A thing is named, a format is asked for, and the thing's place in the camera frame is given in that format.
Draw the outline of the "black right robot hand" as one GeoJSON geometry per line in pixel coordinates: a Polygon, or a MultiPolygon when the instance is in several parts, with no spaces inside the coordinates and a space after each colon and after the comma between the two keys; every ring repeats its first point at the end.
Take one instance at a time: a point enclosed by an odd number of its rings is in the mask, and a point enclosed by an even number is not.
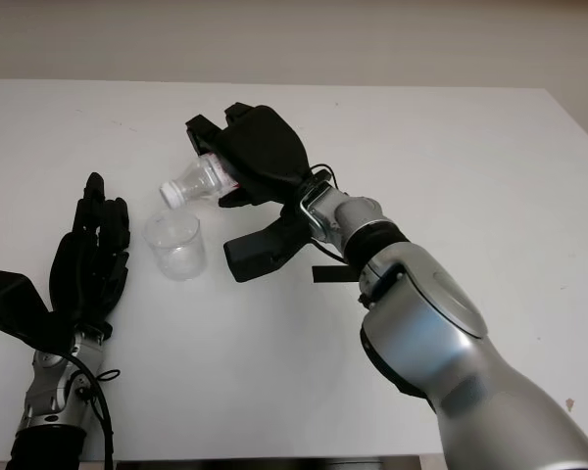
{"type": "Polygon", "coordinates": [[[226,127],[198,115],[186,123],[200,156],[215,154],[237,188],[219,198],[226,209],[275,202],[292,203],[312,175],[305,147],[272,108],[235,103],[225,111],[226,127]]]}

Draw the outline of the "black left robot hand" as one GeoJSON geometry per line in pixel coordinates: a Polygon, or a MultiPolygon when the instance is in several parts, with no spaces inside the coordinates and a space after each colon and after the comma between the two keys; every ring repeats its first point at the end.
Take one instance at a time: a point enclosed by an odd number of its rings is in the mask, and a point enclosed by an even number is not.
{"type": "Polygon", "coordinates": [[[129,243],[125,200],[108,199],[103,177],[91,173],[76,205],[73,228],[62,238],[51,266],[53,310],[71,325],[109,339],[113,327],[108,317],[128,275],[129,243]]]}

